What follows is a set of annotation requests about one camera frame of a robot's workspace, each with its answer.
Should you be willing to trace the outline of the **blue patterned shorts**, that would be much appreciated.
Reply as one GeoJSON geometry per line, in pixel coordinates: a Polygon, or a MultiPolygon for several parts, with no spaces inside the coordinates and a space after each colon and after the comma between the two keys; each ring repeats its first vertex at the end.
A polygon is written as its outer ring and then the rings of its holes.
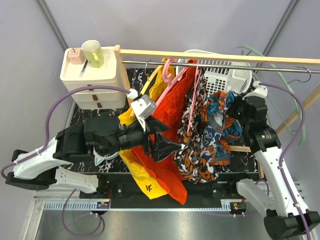
{"type": "Polygon", "coordinates": [[[227,110],[235,102],[233,91],[218,91],[206,98],[201,109],[204,130],[201,135],[200,157],[211,166],[229,165],[231,162],[230,144],[243,134],[238,120],[227,115],[227,110]]]}

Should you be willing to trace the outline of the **mint green hanger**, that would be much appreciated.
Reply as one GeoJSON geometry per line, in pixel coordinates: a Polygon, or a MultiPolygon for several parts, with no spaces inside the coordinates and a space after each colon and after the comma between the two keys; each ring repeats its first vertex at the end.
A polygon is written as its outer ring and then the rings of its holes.
{"type": "MultiPolygon", "coordinates": [[[[261,52],[259,52],[258,50],[254,49],[253,47],[247,46],[247,45],[237,46],[237,48],[248,50],[247,55],[249,55],[250,53],[254,53],[255,55],[260,56],[260,57],[264,57],[265,56],[261,52]]],[[[280,71],[276,71],[277,75],[282,80],[282,82],[284,83],[285,87],[293,94],[294,94],[294,91],[293,91],[292,87],[290,86],[291,83],[293,83],[293,82],[307,83],[312,77],[311,71],[308,68],[306,68],[304,66],[297,66],[297,65],[295,65],[295,67],[296,68],[300,68],[300,69],[305,69],[305,71],[309,75],[309,77],[308,77],[308,79],[306,81],[302,81],[302,80],[298,80],[298,79],[294,79],[294,80],[288,81],[280,71]]],[[[277,109],[276,105],[274,104],[274,102],[271,99],[269,99],[269,100],[270,100],[271,104],[273,105],[274,109],[276,110],[276,112],[278,113],[278,115],[280,116],[280,118],[283,120],[284,125],[289,130],[290,134],[293,137],[296,136],[298,131],[290,129],[289,121],[288,120],[284,120],[283,116],[278,111],[278,109],[277,109]]],[[[296,101],[296,99],[294,97],[292,97],[292,100],[293,100],[293,103],[295,105],[295,109],[297,110],[299,121],[301,122],[302,121],[301,106],[298,104],[298,102],[296,101]]],[[[306,128],[305,128],[305,125],[303,125],[302,129],[301,129],[300,141],[299,141],[298,145],[301,146],[305,142],[305,140],[306,140],[306,128]]]]}

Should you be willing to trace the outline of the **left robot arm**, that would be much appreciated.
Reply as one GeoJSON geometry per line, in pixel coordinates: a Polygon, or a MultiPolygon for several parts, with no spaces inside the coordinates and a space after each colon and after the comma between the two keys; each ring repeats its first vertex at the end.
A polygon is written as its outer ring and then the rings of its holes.
{"type": "Polygon", "coordinates": [[[105,176],[73,172],[63,166],[139,146],[160,162],[182,149],[181,144],[163,137],[162,133],[169,129],[153,116],[130,125],[121,124],[117,116],[87,117],[84,123],[60,131],[47,146],[31,152],[16,149],[12,155],[15,166],[5,183],[32,191],[64,187],[79,190],[81,198],[104,198],[111,192],[105,176]]]}

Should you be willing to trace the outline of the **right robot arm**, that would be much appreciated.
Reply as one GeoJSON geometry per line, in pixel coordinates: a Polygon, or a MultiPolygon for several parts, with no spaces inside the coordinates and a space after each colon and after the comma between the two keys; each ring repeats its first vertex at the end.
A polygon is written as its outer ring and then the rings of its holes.
{"type": "Polygon", "coordinates": [[[310,231],[320,223],[320,214],[309,210],[298,191],[284,160],[284,150],[276,131],[267,124],[267,105],[258,96],[238,96],[227,115],[239,121],[245,144],[262,166],[272,196],[252,179],[227,185],[232,198],[243,196],[263,217],[264,227],[273,240],[295,236],[311,239],[310,231]]]}

